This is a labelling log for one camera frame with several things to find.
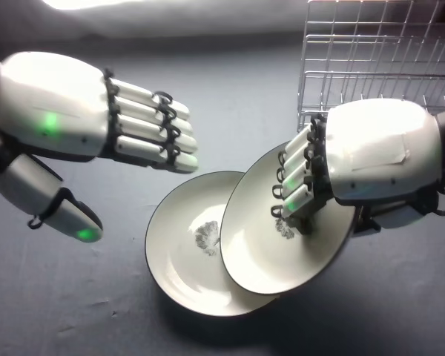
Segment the round plate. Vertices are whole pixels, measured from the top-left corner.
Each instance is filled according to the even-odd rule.
[[[301,286],[334,259],[351,234],[354,207],[334,199],[313,216],[314,231],[303,236],[271,215],[280,200],[272,186],[286,143],[260,158],[239,181],[231,195],[221,226],[222,260],[232,279],[248,291],[279,294]]]
[[[175,302],[201,314],[245,314],[275,298],[240,288],[221,259],[221,220],[242,176],[216,172],[181,184],[148,225],[145,256],[156,283]]]

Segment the wire basket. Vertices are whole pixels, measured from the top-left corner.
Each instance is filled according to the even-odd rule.
[[[310,1],[298,131],[312,115],[381,97],[445,111],[445,1]]]

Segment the white robotic hand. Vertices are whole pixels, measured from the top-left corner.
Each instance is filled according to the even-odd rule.
[[[361,207],[357,231],[396,228],[438,210],[445,194],[445,112],[367,99],[314,117],[279,154],[281,204],[272,214],[309,221],[328,200]]]
[[[104,157],[191,173],[197,142],[186,106],[52,53],[17,53],[0,64],[0,192],[66,235],[90,242],[102,224],[33,155],[74,162]]]

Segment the white light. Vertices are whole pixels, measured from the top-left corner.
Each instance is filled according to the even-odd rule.
[[[81,10],[90,7],[117,5],[125,2],[141,2],[144,0],[43,0],[58,10]]]

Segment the wall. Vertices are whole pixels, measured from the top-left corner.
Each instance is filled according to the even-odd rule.
[[[293,137],[299,38],[41,49],[111,66],[118,79],[185,103],[204,174],[246,171]],[[47,162],[98,213],[105,237],[83,245],[46,226],[31,231],[29,217],[0,196],[0,355],[445,355],[445,218],[352,240],[301,290],[219,320],[172,303],[145,264],[151,214],[194,175],[103,159]]]

